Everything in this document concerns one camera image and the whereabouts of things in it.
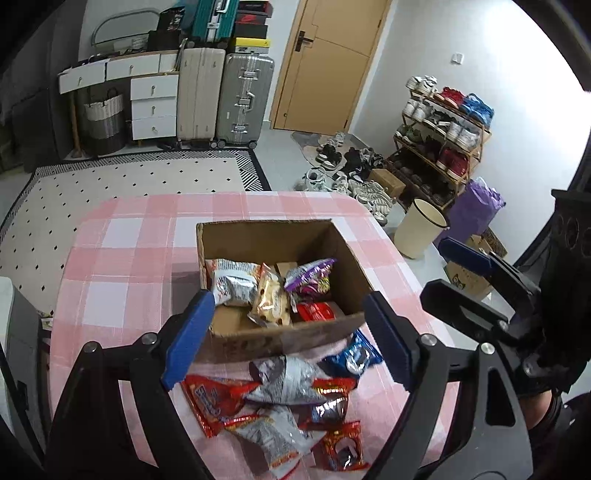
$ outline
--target purple bag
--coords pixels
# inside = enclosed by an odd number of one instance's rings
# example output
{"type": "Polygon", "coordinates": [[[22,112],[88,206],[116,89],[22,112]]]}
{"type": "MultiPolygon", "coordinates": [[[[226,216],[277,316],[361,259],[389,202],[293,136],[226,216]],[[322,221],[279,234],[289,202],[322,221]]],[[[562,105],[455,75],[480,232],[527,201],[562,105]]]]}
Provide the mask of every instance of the purple bag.
{"type": "Polygon", "coordinates": [[[433,244],[437,247],[448,236],[465,243],[471,235],[481,235],[505,205],[501,194],[489,188],[482,178],[470,180],[447,212],[450,228],[441,232],[433,244]]]}

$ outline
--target suitcase handle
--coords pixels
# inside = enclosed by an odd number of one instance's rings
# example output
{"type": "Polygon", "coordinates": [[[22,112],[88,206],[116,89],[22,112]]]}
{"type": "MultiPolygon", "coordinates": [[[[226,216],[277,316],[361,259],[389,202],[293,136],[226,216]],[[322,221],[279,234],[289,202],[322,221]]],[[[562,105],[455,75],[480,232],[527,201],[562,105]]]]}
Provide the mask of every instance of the suitcase handle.
{"type": "Polygon", "coordinates": [[[218,14],[225,14],[228,13],[228,8],[230,7],[230,0],[226,0],[226,6],[221,10],[219,8],[216,9],[216,13],[218,14]]]}

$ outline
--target blue gripper pad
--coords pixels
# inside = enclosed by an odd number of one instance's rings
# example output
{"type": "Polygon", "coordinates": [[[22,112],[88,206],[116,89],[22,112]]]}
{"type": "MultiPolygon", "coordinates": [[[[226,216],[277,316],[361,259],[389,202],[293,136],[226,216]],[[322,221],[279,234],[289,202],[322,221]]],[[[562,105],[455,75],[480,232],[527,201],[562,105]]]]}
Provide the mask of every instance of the blue gripper pad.
{"type": "Polygon", "coordinates": [[[365,297],[363,311],[392,379],[412,391],[420,355],[417,331],[408,319],[396,315],[380,292],[365,297]]]}
{"type": "Polygon", "coordinates": [[[160,379],[167,391],[187,376],[189,366],[212,323],[215,307],[213,294],[204,291],[181,314],[183,325],[166,350],[166,366],[160,379]]]}
{"type": "Polygon", "coordinates": [[[447,261],[461,265],[481,277],[492,274],[491,259],[473,248],[464,245],[453,238],[447,237],[439,242],[439,254],[447,261]]]}

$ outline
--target patterned rug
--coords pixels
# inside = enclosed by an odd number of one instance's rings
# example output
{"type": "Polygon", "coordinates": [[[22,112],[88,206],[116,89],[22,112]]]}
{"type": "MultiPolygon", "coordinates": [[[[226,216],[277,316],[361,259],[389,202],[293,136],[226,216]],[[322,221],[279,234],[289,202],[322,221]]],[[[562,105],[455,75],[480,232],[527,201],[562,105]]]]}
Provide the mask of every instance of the patterned rug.
{"type": "Polygon", "coordinates": [[[79,222],[105,200],[271,190],[252,150],[177,150],[40,167],[0,228],[0,276],[38,309],[55,307],[79,222]]]}

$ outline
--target screw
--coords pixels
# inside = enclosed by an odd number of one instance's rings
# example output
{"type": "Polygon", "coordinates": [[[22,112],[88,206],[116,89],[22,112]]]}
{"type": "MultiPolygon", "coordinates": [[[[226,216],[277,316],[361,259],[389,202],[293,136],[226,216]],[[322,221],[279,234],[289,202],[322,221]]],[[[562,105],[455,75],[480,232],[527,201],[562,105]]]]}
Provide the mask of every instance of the screw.
{"type": "Polygon", "coordinates": [[[427,346],[433,346],[437,343],[437,338],[430,333],[425,333],[425,335],[421,335],[421,343],[427,346]]]}
{"type": "Polygon", "coordinates": [[[84,347],[82,347],[82,349],[86,352],[86,353],[92,353],[92,352],[96,352],[96,349],[99,347],[99,344],[96,342],[88,342],[84,344],[84,347]]]}
{"type": "Polygon", "coordinates": [[[144,345],[153,345],[156,343],[156,340],[158,340],[158,335],[156,335],[153,332],[145,333],[142,335],[142,343],[144,345]]]}
{"type": "Polygon", "coordinates": [[[495,347],[492,346],[490,343],[483,343],[480,346],[480,349],[487,355],[492,355],[493,353],[495,353],[495,347]]]}

